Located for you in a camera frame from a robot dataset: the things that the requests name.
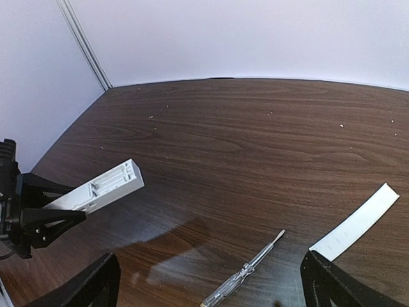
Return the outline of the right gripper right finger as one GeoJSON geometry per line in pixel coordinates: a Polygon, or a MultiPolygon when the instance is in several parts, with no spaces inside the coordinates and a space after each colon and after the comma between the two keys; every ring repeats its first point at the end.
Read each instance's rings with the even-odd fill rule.
{"type": "Polygon", "coordinates": [[[403,304],[357,281],[316,251],[300,265],[307,306],[393,306],[403,304]]]}

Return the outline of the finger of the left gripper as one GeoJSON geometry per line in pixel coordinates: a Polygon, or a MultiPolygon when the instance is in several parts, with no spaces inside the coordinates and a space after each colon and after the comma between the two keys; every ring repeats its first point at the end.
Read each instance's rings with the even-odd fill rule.
{"type": "Polygon", "coordinates": [[[58,184],[33,173],[19,175],[23,205],[47,205],[74,190],[69,185],[58,184]]]}
{"type": "Polygon", "coordinates": [[[77,210],[24,209],[20,227],[24,241],[35,249],[46,248],[70,228],[86,220],[77,210]]]}

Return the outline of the white remote back cover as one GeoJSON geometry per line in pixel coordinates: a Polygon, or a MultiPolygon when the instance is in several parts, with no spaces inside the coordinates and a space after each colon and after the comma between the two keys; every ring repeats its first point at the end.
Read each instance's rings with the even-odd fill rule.
{"type": "Polygon", "coordinates": [[[334,261],[356,243],[399,197],[388,183],[384,183],[348,218],[313,244],[309,251],[318,252],[330,262],[334,261]]]}

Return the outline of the white remote control body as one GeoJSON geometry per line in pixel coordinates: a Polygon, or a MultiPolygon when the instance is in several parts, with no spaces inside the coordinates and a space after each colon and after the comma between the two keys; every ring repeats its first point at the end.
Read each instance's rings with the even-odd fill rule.
{"type": "Polygon", "coordinates": [[[129,159],[52,201],[45,208],[91,214],[143,187],[141,171],[129,159]]]}

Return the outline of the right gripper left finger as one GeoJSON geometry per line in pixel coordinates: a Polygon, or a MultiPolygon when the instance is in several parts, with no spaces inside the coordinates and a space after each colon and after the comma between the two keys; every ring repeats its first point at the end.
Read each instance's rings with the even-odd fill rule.
{"type": "Polygon", "coordinates": [[[114,253],[106,253],[62,286],[28,306],[116,306],[121,269],[114,253]]]}

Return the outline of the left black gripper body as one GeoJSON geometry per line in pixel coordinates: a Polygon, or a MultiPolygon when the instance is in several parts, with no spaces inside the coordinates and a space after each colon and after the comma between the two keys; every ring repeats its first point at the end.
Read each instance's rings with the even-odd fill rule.
{"type": "Polygon", "coordinates": [[[1,141],[1,242],[10,249],[2,259],[12,255],[32,258],[31,246],[20,222],[24,185],[30,183],[32,174],[19,170],[16,149],[14,140],[1,141]]]}

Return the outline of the clear handle small screwdriver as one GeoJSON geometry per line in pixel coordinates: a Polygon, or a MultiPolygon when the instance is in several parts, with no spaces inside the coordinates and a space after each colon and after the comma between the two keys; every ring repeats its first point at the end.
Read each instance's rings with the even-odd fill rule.
{"type": "Polygon", "coordinates": [[[222,301],[227,299],[234,291],[236,291],[245,279],[250,276],[255,268],[263,261],[263,259],[273,250],[276,242],[285,234],[286,230],[281,230],[272,242],[269,242],[252,260],[245,263],[243,267],[233,275],[231,275],[221,286],[212,292],[200,304],[201,307],[218,306],[222,301]]]}

